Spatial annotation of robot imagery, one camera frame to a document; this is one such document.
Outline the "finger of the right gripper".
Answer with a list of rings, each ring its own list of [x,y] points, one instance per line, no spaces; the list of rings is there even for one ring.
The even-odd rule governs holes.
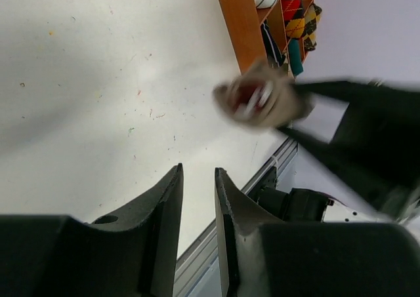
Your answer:
[[[385,84],[357,81],[309,81],[294,83],[298,93],[314,93],[366,107],[419,107],[419,92]]]
[[[288,127],[278,129],[302,146],[334,176],[378,212],[392,212],[390,184],[366,167],[351,160],[345,152],[315,137]]]

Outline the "brown sock red stripes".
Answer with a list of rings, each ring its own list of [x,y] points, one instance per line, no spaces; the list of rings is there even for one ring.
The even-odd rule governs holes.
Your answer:
[[[298,94],[288,72],[257,60],[243,74],[213,89],[213,99],[232,121],[250,128],[278,128],[306,118],[310,96]]]

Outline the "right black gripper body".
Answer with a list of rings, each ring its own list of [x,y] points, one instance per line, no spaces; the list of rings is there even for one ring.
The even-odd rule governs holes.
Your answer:
[[[330,141],[390,184],[394,208],[419,200],[419,107],[348,107]]]

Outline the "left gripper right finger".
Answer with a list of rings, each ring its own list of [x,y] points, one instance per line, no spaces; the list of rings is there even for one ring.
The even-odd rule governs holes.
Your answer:
[[[238,263],[233,296],[419,295],[419,243],[403,226],[283,222],[237,193],[229,200]]]

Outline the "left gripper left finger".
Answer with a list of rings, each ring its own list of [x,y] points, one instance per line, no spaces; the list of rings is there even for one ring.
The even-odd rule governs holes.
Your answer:
[[[66,215],[1,217],[2,296],[171,296],[183,168],[87,224]]]

